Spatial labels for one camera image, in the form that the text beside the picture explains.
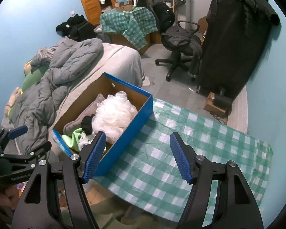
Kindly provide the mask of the person's left hand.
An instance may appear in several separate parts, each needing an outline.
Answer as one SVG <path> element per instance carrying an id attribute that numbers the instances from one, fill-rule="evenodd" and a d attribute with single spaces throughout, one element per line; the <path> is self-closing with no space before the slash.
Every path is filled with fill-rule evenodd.
<path id="1" fill-rule="evenodd" d="M 19 191 L 17 185 L 6 188 L 4 193 L 0 192 L 0 207 L 9 207 L 15 210 L 19 201 Z"/>

